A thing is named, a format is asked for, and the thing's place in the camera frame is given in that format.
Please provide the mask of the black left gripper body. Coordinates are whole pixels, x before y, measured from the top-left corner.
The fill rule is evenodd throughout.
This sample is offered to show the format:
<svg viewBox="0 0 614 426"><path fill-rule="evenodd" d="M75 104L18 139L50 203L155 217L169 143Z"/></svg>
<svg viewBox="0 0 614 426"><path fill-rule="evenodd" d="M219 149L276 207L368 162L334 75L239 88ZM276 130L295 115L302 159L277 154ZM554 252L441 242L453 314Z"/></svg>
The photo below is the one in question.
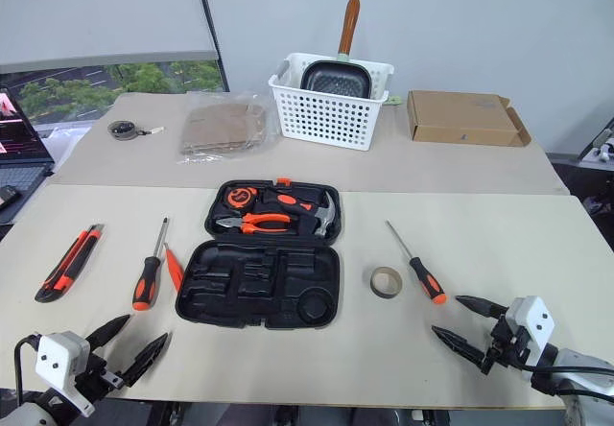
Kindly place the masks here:
<svg viewBox="0 0 614 426"><path fill-rule="evenodd" d="M90 403L94 404L112 391L119 391L127 384L127 372L112 371L107 361L91 352L85 370L76 376L75 387Z"/></svg>

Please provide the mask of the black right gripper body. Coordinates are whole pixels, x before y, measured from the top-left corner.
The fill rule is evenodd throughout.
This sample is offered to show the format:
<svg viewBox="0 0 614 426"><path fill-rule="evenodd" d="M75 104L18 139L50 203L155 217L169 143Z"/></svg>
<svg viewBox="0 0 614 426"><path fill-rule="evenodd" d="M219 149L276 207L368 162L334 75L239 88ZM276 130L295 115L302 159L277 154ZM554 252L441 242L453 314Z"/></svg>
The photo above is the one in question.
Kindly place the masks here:
<svg viewBox="0 0 614 426"><path fill-rule="evenodd" d="M504 315L495 319L497 322L490 333L492 342L480 365L481 373L484 375L487 375L495 364L520 369L531 353L528 349L531 336L525 327L520 326L512 330Z"/></svg>

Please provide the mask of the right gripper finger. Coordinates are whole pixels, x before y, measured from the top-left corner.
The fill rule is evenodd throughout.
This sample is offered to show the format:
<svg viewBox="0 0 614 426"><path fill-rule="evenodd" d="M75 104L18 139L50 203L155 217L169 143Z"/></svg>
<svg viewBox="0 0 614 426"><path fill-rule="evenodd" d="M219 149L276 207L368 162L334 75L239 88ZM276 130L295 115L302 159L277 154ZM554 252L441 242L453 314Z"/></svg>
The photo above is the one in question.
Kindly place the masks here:
<svg viewBox="0 0 614 426"><path fill-rule="evenodd" d="M476 367L481 367L483 365L484 353L471 345L465 338L439 326L432 325L431 329L453 352L462 356L462 358L471 362Z"/></svg>
<svg viewBox="0 0 614 426"><path fill-rule="evenodd" d="M456 301L483 317L499 320L508 311L506 306L477 296L455 296Z"/></svg>

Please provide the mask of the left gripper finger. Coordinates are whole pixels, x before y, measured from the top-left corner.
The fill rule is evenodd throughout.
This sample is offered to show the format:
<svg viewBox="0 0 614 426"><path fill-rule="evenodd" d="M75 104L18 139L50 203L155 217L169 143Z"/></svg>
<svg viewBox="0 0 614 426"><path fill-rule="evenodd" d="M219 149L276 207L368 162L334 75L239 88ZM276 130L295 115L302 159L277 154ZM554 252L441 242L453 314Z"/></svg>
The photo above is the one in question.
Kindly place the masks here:
<svg viewBox="0 0 614 426"><path fill-rule="evenodd" d="M124 385L132 387L141 376L153 365L154 361L162 352L169 337L164 333L154 341L148 343L134 358L133 363L120 374Z"/></svg>
<svg viewBox="0 0 614 426"><path fill-rule="evenodd" d="M115 319L111 319L107 323L103 324L96 330L94 330L85 339L88 341L90 349L95 350L99 347L105 346L110 340L112 340L129 321L130 314L120 316Z"/></svg>

